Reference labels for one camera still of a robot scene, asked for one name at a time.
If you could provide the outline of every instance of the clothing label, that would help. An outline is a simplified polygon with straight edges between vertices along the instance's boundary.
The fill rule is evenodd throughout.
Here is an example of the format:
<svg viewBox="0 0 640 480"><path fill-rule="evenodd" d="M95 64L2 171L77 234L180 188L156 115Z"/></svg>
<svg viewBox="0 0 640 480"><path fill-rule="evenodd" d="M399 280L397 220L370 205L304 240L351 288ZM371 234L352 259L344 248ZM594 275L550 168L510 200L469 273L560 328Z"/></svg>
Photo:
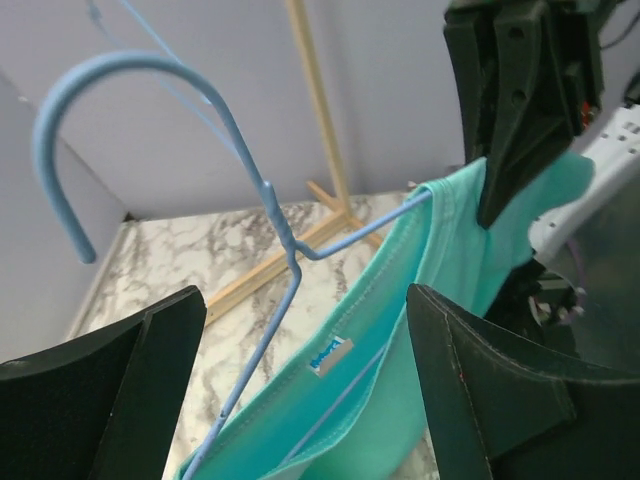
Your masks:
<svg viewBox="0 0 640 480"><path fill-rule="evenodd" d="M333 337L331 343L316 358L311 360L309 366L319 377L323 377L342 358L351 351L353 342L350 339L343 340L340 337Z"/></svg>

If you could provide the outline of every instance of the teal fabric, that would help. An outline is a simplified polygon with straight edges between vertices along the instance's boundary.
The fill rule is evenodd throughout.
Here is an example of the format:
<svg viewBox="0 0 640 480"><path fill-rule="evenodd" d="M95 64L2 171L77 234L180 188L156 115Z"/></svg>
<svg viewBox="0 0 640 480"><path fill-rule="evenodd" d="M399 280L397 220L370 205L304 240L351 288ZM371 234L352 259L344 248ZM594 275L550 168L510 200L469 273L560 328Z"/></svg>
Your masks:
<svg viewBox="0 0 640 480"><path fill-rule="evenodd" d="M531 222L577 199L593 174L589 159L563 155L485 231L475 220L485 166L479 159L416 189L413 195L429 189L433 197L396 221L315 336L223 429L196 479L376 480L393 473L427 427L405 312L409 284L430 285L483 315L509 272L531 258ZM320 378L309 363L335 336L354 347ZM385 345L377 364L281 465Z"/></svg>

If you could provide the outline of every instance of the marble tabletop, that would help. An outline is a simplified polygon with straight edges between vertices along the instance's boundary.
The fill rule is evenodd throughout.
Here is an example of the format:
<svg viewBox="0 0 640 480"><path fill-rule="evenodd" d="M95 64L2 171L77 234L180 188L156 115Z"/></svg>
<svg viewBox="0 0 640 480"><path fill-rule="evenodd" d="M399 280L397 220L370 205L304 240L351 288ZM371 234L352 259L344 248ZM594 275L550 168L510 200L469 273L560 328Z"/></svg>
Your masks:
<svg viewBox="0 0 640 480"><path fill-rule="evenodd" d="M367 223L398 206L403 198L402 193L355 197L353 208ZM298 235L330 213L323 205L311 202L287 205L283 210ZM333 241L347 233L342 232ZM132 315L187 285L198 286L208 299L274 253L278 246L261 209L131 222L79 334ZM301 261L302 285L238 408L313 335L373 254L374 249L361 241L323 261ZM280 275L205 329L165 479L173 476L204 439L289 282L288 274ZM428 432L391 478L439 478Z"/></svg>

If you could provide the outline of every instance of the wall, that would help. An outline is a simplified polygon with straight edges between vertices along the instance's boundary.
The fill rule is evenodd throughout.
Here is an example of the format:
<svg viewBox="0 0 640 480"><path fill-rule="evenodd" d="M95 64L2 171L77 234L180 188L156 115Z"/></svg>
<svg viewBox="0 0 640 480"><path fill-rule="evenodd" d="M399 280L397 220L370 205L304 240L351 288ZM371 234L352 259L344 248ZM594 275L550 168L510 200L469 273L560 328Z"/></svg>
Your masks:
<svg viewBox="0 0 640 480"><path fill-rule="evenodd" d="M282 201L309 198L307 179L329 185L283 0L130 1L219 88ZM157 50L121 2L96 2L126 44ZM352 191L404 188L458 164L458 101L442 35L449 0L306 3ZM637 7L627 1L609 31L621 31ZM610 106L640 61L639 34L605 56ZM34 104L67 69L109 49L82 1L0 6L0 65ZM148 74L123 75L90 92L63 135L137 217L258 202L234 156Z"/></svg>
<svg viewBox="0 0 640 480"><path fill-rule="evenodd" d="M36 184L33 121L33 109L0 77L0 362L63 340L100 265L76 259ZM125 209L64 144L56 164L102 260Z"/></svg>

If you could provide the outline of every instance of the wooden frame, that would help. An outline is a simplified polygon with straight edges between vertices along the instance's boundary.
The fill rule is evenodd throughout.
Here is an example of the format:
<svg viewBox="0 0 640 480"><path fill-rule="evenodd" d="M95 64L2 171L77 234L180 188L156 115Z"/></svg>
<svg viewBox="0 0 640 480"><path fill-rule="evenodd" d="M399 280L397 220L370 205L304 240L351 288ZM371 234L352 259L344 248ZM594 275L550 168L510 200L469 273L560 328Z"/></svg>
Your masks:
<svg viewBox="0 0 640 480"><path fill-rule="evenodd" d="M359 229L364 224L354 216L351 209L344 166L329 113L329 105L324 92L320 66L316 58L304 0L286 0L286 5L289 23L300 51L316 119L322 133L322 142L331 172L333 190L336 192L336 196L332 197L315 182L307 182L307 187L311 193L333 212L300 236L300 240L305 241L312 248L317 248L345 227ZM378 248L382 244L382 237L377 233L372 233L366 237L366 241L374 248ZM287 268L284 250L280 249L276 254L223 288L209 300L205 325L209 325L220 318Z"/></svg>

